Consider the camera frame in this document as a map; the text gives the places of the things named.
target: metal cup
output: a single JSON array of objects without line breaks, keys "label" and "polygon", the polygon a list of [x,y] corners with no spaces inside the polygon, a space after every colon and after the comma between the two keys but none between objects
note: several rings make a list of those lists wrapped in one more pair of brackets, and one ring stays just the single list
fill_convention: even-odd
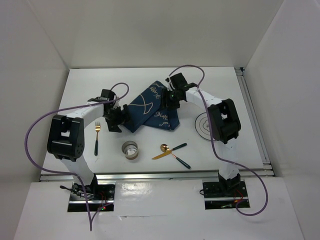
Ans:
[{"label": "metal cup", "polygon": [[126,159],[133,160],[138,157],[139,149],[138,144],[134,141],[126,141],[121,148]]}]

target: white wall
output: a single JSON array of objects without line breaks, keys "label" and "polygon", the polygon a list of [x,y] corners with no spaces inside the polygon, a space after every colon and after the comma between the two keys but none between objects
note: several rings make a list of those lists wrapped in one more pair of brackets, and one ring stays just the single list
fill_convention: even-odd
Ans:
[{"label": "white wall", "polygon": [[[59,105],[69,70],[30,7],[22,0],[0,1],[0,212],[1,239],[14,237],[31,181],[39,171],[28,161],[24,137],[40,115]],[[47,119],[30,137],[42,164]]]},{"label": "white wall", "polygon": [[269,157],[306,240],[319,239],[320,3],[285,0],[245,79]]},{"label": "white wall", "polygon": [[283,0],[28,0],[71,68],[244,67]]}]

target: blue towel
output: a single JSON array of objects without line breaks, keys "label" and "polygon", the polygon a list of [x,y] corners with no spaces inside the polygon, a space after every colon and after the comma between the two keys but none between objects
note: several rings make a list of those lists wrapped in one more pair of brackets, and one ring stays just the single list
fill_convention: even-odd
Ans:
[{"label": "blue towel", "polygon": [[134,133],[141,125],[173,131],[179,125],[177,110],[159,110],[163,88],[161,82],[155,81],[128,105],[132,124],[124,126],[129,131]]}]

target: knife handle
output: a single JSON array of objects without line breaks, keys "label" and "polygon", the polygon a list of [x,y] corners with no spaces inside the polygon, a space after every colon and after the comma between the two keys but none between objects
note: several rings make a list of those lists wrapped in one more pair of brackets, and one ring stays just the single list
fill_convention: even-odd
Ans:
[{"label": "knife handle", "polygon": [[172,148],[172,151],[173,151],[173,150],[180,149],[180,148],[183,148],[183,147],[185,147],[185,146],[187,146],[187,143],[182,143],[181,145]]},{"label": "knife handle", "polygon": [[187,169],[191,169],[190,165],[188,163],[186,163],[185,161],[182,161],[181,158],[179,157],[175,157],[175,159],[177,159],[183,166],[185,166]]}]

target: gold knife blade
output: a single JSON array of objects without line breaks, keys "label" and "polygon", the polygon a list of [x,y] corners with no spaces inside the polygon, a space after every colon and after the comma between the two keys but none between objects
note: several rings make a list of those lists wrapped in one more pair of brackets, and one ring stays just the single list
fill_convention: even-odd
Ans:
[{"label": "gold knife blade", "polygon": [[162,158],[162,157],[164,157],[164,156],[169,155],[170,153],[172,153],[172,150],[166,151],[166,152],[164,152],[164,153],[162,153],[162,154],[160,154],[160,155],[158,155],[158,156],[155,156],[155,157],[152,158],[152,159],[153,159],[153,160],[160,159],[160,158]]}]

